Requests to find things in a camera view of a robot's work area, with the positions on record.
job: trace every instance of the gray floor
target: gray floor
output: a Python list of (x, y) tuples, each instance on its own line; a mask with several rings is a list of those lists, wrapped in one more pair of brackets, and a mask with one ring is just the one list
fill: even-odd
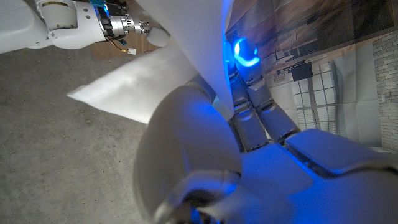
[(132, 164), (145, 126), (66, 97), (132, 58), (0, 55), (0, 223), (141, 223)]

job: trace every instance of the brick wall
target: brick wall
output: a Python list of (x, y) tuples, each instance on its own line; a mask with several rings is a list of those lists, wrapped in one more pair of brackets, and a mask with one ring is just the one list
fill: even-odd
[(398, 32), (373, 42), (382, 147), (398, 151)]

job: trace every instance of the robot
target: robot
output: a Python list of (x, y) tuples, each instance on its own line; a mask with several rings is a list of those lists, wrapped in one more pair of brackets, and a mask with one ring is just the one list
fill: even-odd
[(122, 49), (123, 37), (129, 32), (145, 35), (159, 47), (169, 41), (169, 34), (138, 5), (130, 9), (118, 0), (36, 0), (41, 18), (23, 1), (3, 0), (0, 9), (0, 54), (23, 48), (40, 49), (54, 45), (62, 49), (80, 49), (90, 44), (110, 41)]
[[(119, 1), (2, 1), (0, 53), (79, 49), (128, 32), (169, 34)], [(225, 42), (229, 121), (197, 75), (167, 95), (141, 139), (133, 188), (149, 223), (397, 223), (398, 160), (320, 130), (301, 131), (273, 100), (258, 50)], [(134, 50), (124, 50), (133, 54)]]

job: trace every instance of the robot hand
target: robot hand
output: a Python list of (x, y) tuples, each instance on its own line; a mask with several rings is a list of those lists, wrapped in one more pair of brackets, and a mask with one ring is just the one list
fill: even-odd
[(272, 99), (259, 61), (252, 60), (256, 49), (245, 53), (245, 44), (240, 39), (234, 45), (238, 70), (230, 75), (235, 138), (200, 77), (156, 109), (134, 164), (134, 193), (144, 218), (396, 223), (398, 162), (341, 136), (301, 132)]

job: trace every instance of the blue light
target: blue light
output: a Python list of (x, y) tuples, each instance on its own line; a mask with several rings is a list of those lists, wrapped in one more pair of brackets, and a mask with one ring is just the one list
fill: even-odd
[(251, 67), (257, 63), (260, 62), (260, 58), (259, 57), (254, 57), (252, 60), (247, 61), (245, 59), (243, 59), (241, 56), (239, 55), (235, 55), (235, 59), (243, 66), (245, 67)]
[[(239, 46), (239, 43), (242, 42), (243, 40), (245, 40), (245, 37), (242, 37), (240, 39), (238, 39), (238, 41), (236, 41), (235, 43), (235, 47), (234, 47), (234, 58), (243, 66), (245, 67), (251, 67), (257, 63), (260, 62), (260, 58), (259, 57), (254, 57), (252, 60), (245, 60), (243, 59), (241, 56), (239, 56), (239, 53), (241, 51), (241, 47)], [(254, 49), (254, 55), (257, 55), (258, 49), (255, 48)]]
[(106, 12), (106, 15), (109, 16), (109, 11), (108, 11), (107, 5), (104, 6), (104, 10), (105, 10), (105, 12)]

